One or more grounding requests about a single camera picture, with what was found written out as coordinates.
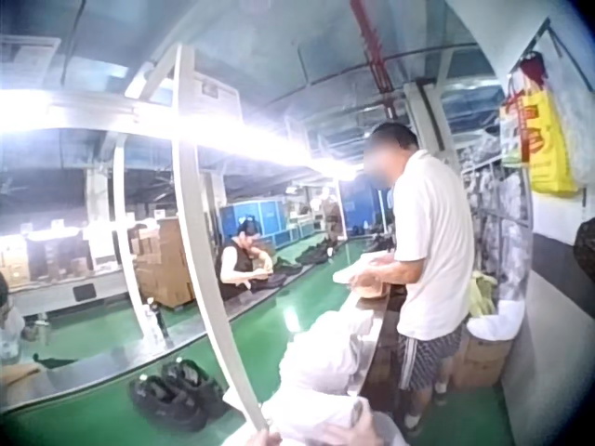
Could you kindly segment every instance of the hand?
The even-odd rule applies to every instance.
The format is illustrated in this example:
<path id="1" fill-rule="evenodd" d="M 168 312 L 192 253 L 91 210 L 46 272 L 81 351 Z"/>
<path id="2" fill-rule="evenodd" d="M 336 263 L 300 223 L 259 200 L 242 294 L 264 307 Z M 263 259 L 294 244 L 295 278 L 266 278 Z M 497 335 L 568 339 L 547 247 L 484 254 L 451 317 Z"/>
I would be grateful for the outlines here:
<path id="1" fill-rule="evenodd" d="M 263 268 L 267 271 L 272 273 L 272 259 L 271 256 L 269 256 L 268 254 L 266 254 L 264 256 L 264 265 Z"/>
<path id="2" fill-rule="evenodd" d="M 374 418 L 370 403 L 362 402 L 362 415 L 351 429 L 343 426 L 325 425 L 323 442 L 330 445 L 341 446 L 382 446 L 382 439 L 374 429 Z"/>
<path id="3" fill-rule="evenodd" d="M 252 274 L 252 279 L 259 279 L 262 281 L 269 279 L 269 276 L 271 275 L 271 273 L 264 268 L 255 269 Z"/>
<path id="4" fill-rule="evenodd" d="M 278 433 L 271 434 L 267 429 L 262 429 L 245 446 L 279 446 L 280 444 L 281 436 Z"/>
<path id="5" fill-rule="evenodd" d="M 350 280 L 351 289 L 358 286 L 372 286 L 377 282 L 377 278 L 371 269 L 364 269 L 359 274 L 353 276 Z"/>
<path id="6" fill-rule="evenodd" d="M 39 327 L 25 327 L 22 330 L 22 337 L 26 341 L 33 342 L 39 337 Z"/>

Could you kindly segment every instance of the black vest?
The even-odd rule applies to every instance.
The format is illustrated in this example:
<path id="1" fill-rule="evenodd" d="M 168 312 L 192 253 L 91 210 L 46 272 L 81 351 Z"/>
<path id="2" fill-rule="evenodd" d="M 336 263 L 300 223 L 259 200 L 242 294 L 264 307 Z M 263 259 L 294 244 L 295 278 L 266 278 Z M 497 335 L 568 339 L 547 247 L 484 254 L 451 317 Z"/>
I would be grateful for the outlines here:
<path id="1" fill-rule="evenodd" d="M 219 284 L 219 290 L 221 292 L 221 297 L 223 300 L 231 299 L 232 297 L 236 297 L 240 293 L 247 290 L 244 284 L 234 285 L 233 283 L 223 283 L 221 281 L 221 258 L 223 256 L 223 251 L 226 248 L 235 248 L 235 251 L 238 255 L 238 260 L 235 264 L 236 271 L 240 272 L 250 272 L 254 270 L 252 265 L 252 259 L 250 255 L 245 249 L 242 249 L 234 240 L 230 240 L 226 242 L 221 250 L 219 251 L 219 255 L 217 256 L 217 262 L 215 264 L 215 268 L 217 269 L 217 282 Z"/>

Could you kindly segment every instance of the plaid shorts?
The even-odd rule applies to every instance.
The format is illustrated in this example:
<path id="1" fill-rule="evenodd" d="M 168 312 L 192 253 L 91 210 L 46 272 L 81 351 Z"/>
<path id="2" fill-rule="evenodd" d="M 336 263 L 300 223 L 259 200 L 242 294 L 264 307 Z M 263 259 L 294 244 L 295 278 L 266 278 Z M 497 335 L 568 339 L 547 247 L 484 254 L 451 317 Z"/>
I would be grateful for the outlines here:
<path id="1" fill-rule="evenodd" d="M 430 341 L 420 341 L 399 334 L 399 363 L 402 390 L 432 387 L 438 377 L 442 360 L 455 356 L 461 343 L 463 323 L 450 334 Z"/>

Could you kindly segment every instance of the red pipe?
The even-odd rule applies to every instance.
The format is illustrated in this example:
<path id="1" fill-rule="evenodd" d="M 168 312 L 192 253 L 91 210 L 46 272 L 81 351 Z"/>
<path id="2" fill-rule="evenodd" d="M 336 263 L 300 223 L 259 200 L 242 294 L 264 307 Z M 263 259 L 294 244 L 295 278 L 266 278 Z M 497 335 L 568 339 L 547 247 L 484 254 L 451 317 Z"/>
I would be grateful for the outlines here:
<path id="1" fill-rule="evenodd" d="M 372 23 L 370 23 L 370 19 L 365 12 L 364 0 L 350 0 L 350 5 L 353 15 L 362 31 L 364 54 L 368 61 L 370 71 L 372 72 L 374 83 L 376 84 L 378 92 L 385 97 L 383 103 L 385 113 L 389 119 L 395 119 L 397 113 L 394 109 L 394 103 L 392 98 L 388 98 L 388 95 L 394 92 L 394 86 L 392 85 L 385 60 L 382 58 L 382 44 L 380 44 L 376 29 L 372 26 Z"/>

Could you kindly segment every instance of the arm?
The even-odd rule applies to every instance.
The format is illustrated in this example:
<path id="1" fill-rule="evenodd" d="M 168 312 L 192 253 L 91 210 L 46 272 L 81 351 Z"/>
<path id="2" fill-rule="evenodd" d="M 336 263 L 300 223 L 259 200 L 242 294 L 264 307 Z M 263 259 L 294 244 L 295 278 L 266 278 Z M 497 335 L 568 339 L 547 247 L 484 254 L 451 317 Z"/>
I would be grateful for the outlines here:
<path id="1" fill-rule="evenodd" d="M 262 260 L 264 263 L 264 269 L 272 272 L 272 259 L 271 256 L 269 256 L 269 253 L 253 246 L 250 250 L 250 254 Z"/>
<path id="2" fill-rule="evenodd" d="M 365 286 L 367 283 L 381 281 L 395 285 L 417 283 L 424 270 L 425 259 L 413 262 L 392 261 L 388 265 L 371 265 L 351 281 L 351 286 Z"/>
<path id="3" fill-rule="evenodd" d="M 234 285 L 249 281 L 250 279 L 257 279 L 266 276 L 264 269 L 257 269 L 256 271 L 241 272 L 235 270 L 235 264 L 238 261 L 238 253 L 232 248 L 228 247 L 223 250 L 221 255 L 221 271 L 219 278 L 223 283 L 231 283 Z"/>

